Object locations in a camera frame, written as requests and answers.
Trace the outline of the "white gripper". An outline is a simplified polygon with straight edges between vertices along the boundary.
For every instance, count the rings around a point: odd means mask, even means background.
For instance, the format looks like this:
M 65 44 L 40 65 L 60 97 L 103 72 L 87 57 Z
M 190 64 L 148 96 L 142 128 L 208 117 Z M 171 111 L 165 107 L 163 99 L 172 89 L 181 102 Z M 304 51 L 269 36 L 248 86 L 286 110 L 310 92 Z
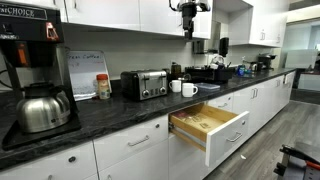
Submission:
M 172 11 L 182 13 L 184 36 L 191 40 L 194 32 L 194 21 L 189 20 L 189 18 L 194 18 L 198 12 L 209 12 L 211 6 L 208 0 L 178 0 L 176 5 L 172 3 L 172 0 L 168 1 L 169 8 Z

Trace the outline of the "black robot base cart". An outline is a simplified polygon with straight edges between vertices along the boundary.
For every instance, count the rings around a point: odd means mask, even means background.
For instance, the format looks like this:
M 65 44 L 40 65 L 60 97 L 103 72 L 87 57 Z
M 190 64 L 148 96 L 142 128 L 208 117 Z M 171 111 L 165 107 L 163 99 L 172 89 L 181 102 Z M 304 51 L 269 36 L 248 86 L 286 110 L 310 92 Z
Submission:
M 320 180 L 320 162 L 317 159 L 285 144 L 279 151 L 283 158 L 273 170 L 277 180 Z

